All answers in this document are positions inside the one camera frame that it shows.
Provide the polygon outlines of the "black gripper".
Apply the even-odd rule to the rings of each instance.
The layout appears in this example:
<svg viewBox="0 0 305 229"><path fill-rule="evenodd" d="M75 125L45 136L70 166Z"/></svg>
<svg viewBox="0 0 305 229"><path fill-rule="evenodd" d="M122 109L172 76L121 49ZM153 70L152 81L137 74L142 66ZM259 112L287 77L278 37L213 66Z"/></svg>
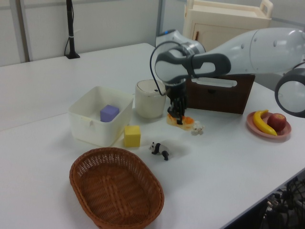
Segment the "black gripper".
<svg viewBox="0 0 305 229"><path fill-rule="evenodd" d="M177 109L172 105L167 109L167 112L171 117L177 117L177 124L182 125L185 106L187 104L186 83L183 82L177 85L166 85L165 89L166 95L170 98L171 104L175 99L180 99L183 102L183 104L178 105Z"/></svg>

